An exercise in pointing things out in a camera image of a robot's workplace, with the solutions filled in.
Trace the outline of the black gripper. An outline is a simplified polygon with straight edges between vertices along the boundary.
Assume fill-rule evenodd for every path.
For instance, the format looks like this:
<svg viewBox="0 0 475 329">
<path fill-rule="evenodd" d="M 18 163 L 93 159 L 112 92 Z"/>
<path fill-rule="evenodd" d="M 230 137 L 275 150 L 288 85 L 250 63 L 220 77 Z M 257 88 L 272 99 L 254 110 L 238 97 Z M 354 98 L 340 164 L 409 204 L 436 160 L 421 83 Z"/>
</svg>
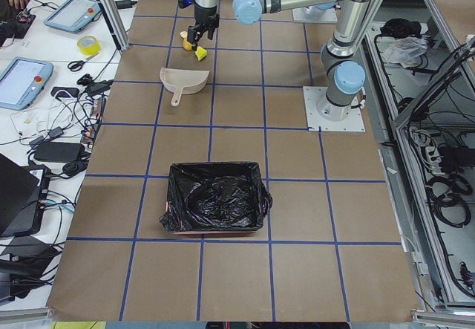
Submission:
<svg viewBox="0 0 475 329">
<path fill-rule="evenodd" d="M 189 26 L 187 30 L 187 41 L 193 51 L 197 50 L 199 41 L 204 35 L 209 40 L 213 40 L 215 31 L 219 28 L 220 15 L 217 13 L 217 6 L 201 7 L 194 6 L 195 25 Z"/>
</svg>

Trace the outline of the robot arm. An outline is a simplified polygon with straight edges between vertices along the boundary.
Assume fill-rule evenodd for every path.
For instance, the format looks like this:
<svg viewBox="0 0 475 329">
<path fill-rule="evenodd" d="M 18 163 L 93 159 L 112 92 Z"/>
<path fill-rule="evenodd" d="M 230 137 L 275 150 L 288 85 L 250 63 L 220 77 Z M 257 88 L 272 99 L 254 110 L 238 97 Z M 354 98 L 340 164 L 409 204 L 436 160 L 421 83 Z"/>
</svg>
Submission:
<svg viewBox="0 0 475 329">
<path fill-rule="evenodd" d="M 187 42 L 192 50 L 197 50 L 203 36 L 212 40 L 214 32 L 219 28 L 220 15 L 217 5 L 220 0 L 178 0 L 179 8 L 194 7 L 195 23 L 188 27 Z M 232 9 L 235 18 L 244 25 L 252 25 L 261 19 L 264 11 L 264 0 L 233 0 Z"/>
<path fill-rule="evenodd" d="M 259 20 L 265 13 L 278 13 L 298 7 L 341 4 L 332 37 L 323 46 L 321 61 L 329 86 L 316 103 L 318 113 L 327 120 L 344 120 L 356 94 L 363 88 L 366 74 L 352 60 L 369 23 L 383 0 L 233 0 L 235 17 L 243 24 Z"/>
</svg>

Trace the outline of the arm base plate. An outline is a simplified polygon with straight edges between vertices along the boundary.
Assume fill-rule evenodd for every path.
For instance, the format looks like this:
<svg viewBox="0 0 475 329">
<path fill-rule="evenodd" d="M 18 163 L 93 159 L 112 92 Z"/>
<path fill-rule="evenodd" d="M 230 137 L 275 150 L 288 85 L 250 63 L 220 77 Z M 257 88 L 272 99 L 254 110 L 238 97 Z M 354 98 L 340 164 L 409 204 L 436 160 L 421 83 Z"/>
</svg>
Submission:
<svg viewBox="0 0 475 329">
<path fill-rule="evenodd" d="M 293 21 L 297 23 L 336 24 L 336 3 L 300 7 L 292 10 Z"/>
<path fill-rule="evenodd" d="M 357 97 L 350 105 L 341 107 L 327 99 L 327 87 L 304 86 L 303 94 L 309 131 L 365 132 L 362 107 Z"/>
</svg>

